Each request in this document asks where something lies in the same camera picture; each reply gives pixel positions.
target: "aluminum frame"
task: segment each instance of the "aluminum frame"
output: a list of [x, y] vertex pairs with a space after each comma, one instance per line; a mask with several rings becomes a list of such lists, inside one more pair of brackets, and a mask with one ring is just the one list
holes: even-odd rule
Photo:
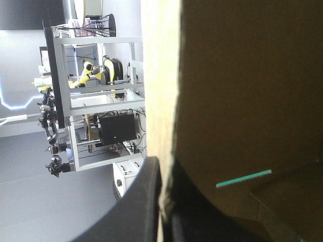
[[[99, 43], [129, 43], [129, 63], [130, 63], [130, 77], [131, 82], [129, 84], [116, 84], [106, 85], [99, 87], [85, 87], [78, 88], [77, 90], [70, 89], [67, 79], [67, 61], [65, 58], [64, 45], [71, 44], [99, 44]], [[55, 49], [56, 64], [58, 69], [58, 77], [60, 84], [60, 93], [62, 96], [63, 113], [65, 117], [75, 116], [79, 114], [87, 114], [104, 111], [102, 105], [89, 106], [89, 107], [72, 107], [71, 105], [71, 94], [75, 92], [79, 93], [91, 93], [98, 91], [110, 91], [116, 89], [128, 89], [143, 87], [143, 83], [137, 83], [136, 81], [136, 69], [142, 69], [143, 63], [136, 60], [135, 55], [135, 44], [142, 43], [141, 37], [74, 37], [74, 38], [54, 38], [53, 44]], [[141, 101], [125, 101], [123, 104], [107, 104], [105, 105], [109, 110], [125, 109], [125, 108], [137, 108], [144, 107], [144, 99]]]
[[90, 164], [80, 165], [79, 155], [78, 155], [78, 146], [80, 144], [78, 144], [77, 140], [76, 140], [75, 124], [74, 124], [73, 117], [70, 117], [70, 122], [71, 122], [71, 125], [68, 127], [68, 130], [69, 130], [69, 136], [70, 136], [70, 145], [73, 150], [73, 160], [70, 161], [70, 168], [72, 171], [78, 172], [78, 171], [88, 170], [88, 169], [92, 169], [92, 168], [96, 168], [96, 167], [100, 167], [100, 166], [104, 166], [104, 165], [109, 165], [109, 164], [116, 163], [116, 162], [121, 162], [121, 161], [126, 161], [126, 160], [130, 160], [130, 159], [142, 157], [141, 153], [137, 153], [137, 154], [125, 155], [125, 156], [121, 156], [121, 157], [117, 157], [117, 158], [113, 158], [113, 159], [97, 161], [97, 162], [90, 163]]
[[[58, 78], [60, 84], [60, 93], [62, 97], [63, 113], [65, 117], [65, 123], [68, 122], [67, 131], [70, 138], [70, 145], [73, 151], [73, 160], [71, 160], [70, 168], [72, 171], [87, 170], [95, 167], [100, 167], [115, 162], [126, 161], [129, 159], [134, 159], [141, 157], [142, 154], [130, 154], [126, 156], [121, 156], [113, 159], [107, 159], [99, 162], [94, 162], [86, 165], [80, 165], [78, 156], [78, 143], [76, 139], [75, 123], [74, 117], [81, 114], [96, 113], [96, 112], [107, 112], [112, 110], [120, 109], [136, 109], [145, 106], [144, 98], [136, 95], [130, 89], [137, 89], [138, 87], [143, 87], [143, 83], [137, 83], [136, 69], [143, 69], [143, 62], [136, 60], [135, 55], [135, 44], [142, 42], [141, 37], [74, 37], [74, 38], [54, 38], [54, 50], [56, 56], [56, 64], [58, 69]], [[64, 45], [71, 44], [99, 44], [99, 43], [129, 43], [129, 63], [130, 63], [130, 77], [131, 82], [127, 84], [116, 84], [116, 85], [106, 85], [99, 87], [84, 87], [78, 89], [70, 89], [67, 79], [67, 61], [65, 58], [65, 48]], [[131, 97], [131, 101], [123, 101], [118, 103], [108, 103], [100, 105], [92, 105], [86, 107], [72, 107], [71, 99], [78, 97], [88, 97], [95, 95], [104, 95], [111, 93], [126, 92], [127, 97]]]

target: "teal tape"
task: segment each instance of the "teal tape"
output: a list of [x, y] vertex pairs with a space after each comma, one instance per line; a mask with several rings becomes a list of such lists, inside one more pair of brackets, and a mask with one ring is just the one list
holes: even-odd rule
[[271, 174], [271, 173], [272, 173], [272, 170], [264, 170], [264, 171], [261, 171], [261, 172], [255, 173], [255, 174], [245, 175], [243, 177], [239, 177], [239, 178], [235, 178], [235, 179], [232, 179], [232, 180], [227, 180], [227, 181], [223, 181], [221, 183], [217, 183], [216, 187], [220, 188], [220, 187], [232, 185], [234, 183], [244, 182], [245, 180], [250, 180], [250, 179], [260, 177], [260, 176], [263, 176], [263, 175], [268, 175], [268, 174]]

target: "blue light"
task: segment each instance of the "blue light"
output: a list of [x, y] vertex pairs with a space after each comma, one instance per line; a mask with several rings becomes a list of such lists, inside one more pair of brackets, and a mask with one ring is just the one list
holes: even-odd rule
[[1, 104], [3, 106], [5, 106], [6, 108], [10, 109], [10, 110], [20, 110], [20, 109], [26, 109], [26, 107], [32, 102], [32, 100], [34, 99], [39, 99], [39, 98], [43, 98], [43, 95], [36, 95], [36, 96], [32, 96], [31, 98], [29, 98], [29, 100], [23, 104], [23, 105], [18, 105], [18, 106], [10, 106], [8, 105], [7, 103], [5, 103], [5, 100], [4, 100], [4, 96], [2, 94], [2, 89], [1, 89], [1, 86], [0, 86], [0, 101], [1, 101]]

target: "led light strip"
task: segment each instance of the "led light strip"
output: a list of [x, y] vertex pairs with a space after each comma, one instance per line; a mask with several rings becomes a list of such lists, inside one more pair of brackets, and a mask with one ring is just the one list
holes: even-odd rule
[[40, 98], [43, 98], [43, 95], [32, 96], [31, 98], [29, 98], [29, 100], [24, 105], [10, 106], [7, 103], [5, 103], [4, 96], [2, 94], [2, 89], [1, 89], [1, 86], [0, 86], [0, 101], [1, 101], [1, 104], [3, 106], [5, 106], [6, 108], [10, 109], [10, 110], [26, 109], [26, 107], [32, 102], [32, 100], [40, 99]]
[[250, 179], [260, 177], [260, 176], [263, 176], [263, 175], [268, 175], [268, 174], [271, 174], [272, 172], [273, 172], [272, 170], [264, 170], [264, 171], [254, 173], [254, 174], [251, 174], [251, 175], [245, 175], [245, 176], [235, 178], [235, 179], [232, 179], [232, 180], [223, 181], [221, 183], [217, 183], [216, 188], [232, 185], [234, 183], [244, 182], [245, 180], [250, 180]]

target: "cable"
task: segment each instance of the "cable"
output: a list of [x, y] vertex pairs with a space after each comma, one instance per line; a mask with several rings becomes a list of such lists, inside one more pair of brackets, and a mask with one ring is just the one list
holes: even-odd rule
[[139, 125], [140, 125], [141, 130], [142, 130], [142, 131], [144, 131], [144, 132], [146, 132], [146, 130], [144, 130], [144, 129], [142, 128], [142, 126], [141, 126], [140, 117], [138, 117], [138, 119], [139, 119]]
[[107, 153], [111, 153], [111, 151], [106, 151], [106, 152], [102, 152], [102, 153], [94, 154], [94, 155], [88, 155], [88, 156], [80, 157], [79, 159], [88, 158], [88, 157], [92, 157], [92, 156], [96, 156], [96, 155], [103, 155], [103, 154], [107, 154]]
[[79, 59], [77, 59], [76, 61], [78, 62], [79, 60], [81, 60], [81, 59], [84, 59], [84, 58], [87, 58], [87, 59], [94, 59], [94, 58], [91, 58], [91, 57], [87, 57], [87, 56], [89, 56], [89, 55], [92, 55], [92, 54], [95, 54], [97, 52], [97, 46], [96, 46], [96, 50], [93, 52], [93, 53], [91, 53], [91, 54], [86, 54], [86, 55], [84, 55], [84, 56], [76, 56], [76, 57], [78, 57]]

